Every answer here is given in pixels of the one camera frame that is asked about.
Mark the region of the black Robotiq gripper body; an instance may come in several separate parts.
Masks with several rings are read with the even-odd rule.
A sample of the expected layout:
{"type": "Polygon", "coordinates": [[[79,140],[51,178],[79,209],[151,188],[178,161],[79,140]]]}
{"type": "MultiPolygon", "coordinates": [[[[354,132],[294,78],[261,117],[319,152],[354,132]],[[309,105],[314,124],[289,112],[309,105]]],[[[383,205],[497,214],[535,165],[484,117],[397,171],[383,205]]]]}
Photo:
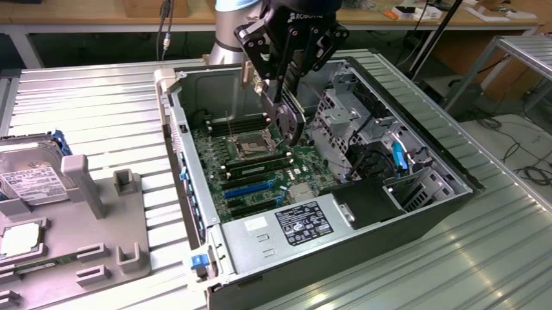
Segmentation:
{"type": "Polygon", "coordinates": [[[282,30],[291,24],[326,25],[335,22],[341,1],[262,1],[263,25],[282,30]]]}

